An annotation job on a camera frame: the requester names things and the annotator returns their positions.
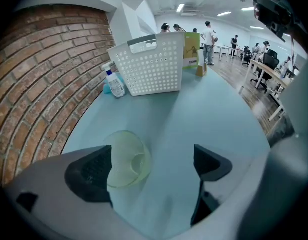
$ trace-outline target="air conditioner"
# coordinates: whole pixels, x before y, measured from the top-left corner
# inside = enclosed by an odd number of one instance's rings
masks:
[[[181,13],[180,13],[181,16],[195,16],[197,15],[197,11],[195,10],[183,10]]]

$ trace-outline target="clear plastic cup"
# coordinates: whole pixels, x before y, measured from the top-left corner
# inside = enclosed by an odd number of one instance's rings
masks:
[[[117,131],[106,137],[104,144],[112,147],[112,169],[107,178],[107,186],[131,186],[149,174],[150,153],[135,134],[130,131]]]

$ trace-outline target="black office chair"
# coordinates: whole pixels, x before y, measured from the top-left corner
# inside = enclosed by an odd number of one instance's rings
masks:
[[[277,52],[273,50],[268,50],[267,54],[277,59]]]
[[[272,50],[269,50],[268,53],[264,54],[263,64],[268,66],[272,70],[274,70],[277,67],[277,65],[279,64],[279,60],[277,59],[277,53],[272,51]],[[252,82],[252,81],[258,82],[258,80],[260,78],[260,75],[262,73],[262,70],[257,68],[257,71],[258,71],[258,78],[257,79],[252,79],[250,82]],[[267,80],[272,79],[272,77],[269,74],[264,72],[263,79],[266,82]],[[264,89],[265,89],[264,93],[267,93],[267,85],[266,85],[266,83],[260,82],[260,85],[264,87]]]
[[[250,50],[246,50],[245,51],[245,56],[244,56],[244,63],[242,63],[242,65],[249,65],[249,63],[250,63],[250,60],[252,59],[252,57],[253,57],[253,54],[250,52]]]

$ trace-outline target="light blue table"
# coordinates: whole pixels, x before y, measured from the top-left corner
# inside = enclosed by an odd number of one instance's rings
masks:
[[[63,150],[65,154],[100,146],[106,136],[121,130],[135,133],[145,143],[152,155],[148,178],[109,192],[114,210],[151,239],[165,239],[190,228],[199,189],[194,144],[234,161],[236,177],[229,174],[228,181],[210,185],[221,203],[239,185],[253,159],[269,152],[257,119],[238,93],[210,69],[205,77],[194,74],[183,72],[180,92],[120,99],[101,94]]]

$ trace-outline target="bottle label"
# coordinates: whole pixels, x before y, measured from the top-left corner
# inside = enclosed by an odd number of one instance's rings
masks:
[[[108,82],[108,84],[114,96],[121,97],[124,95],[124,89],[116,79]]]

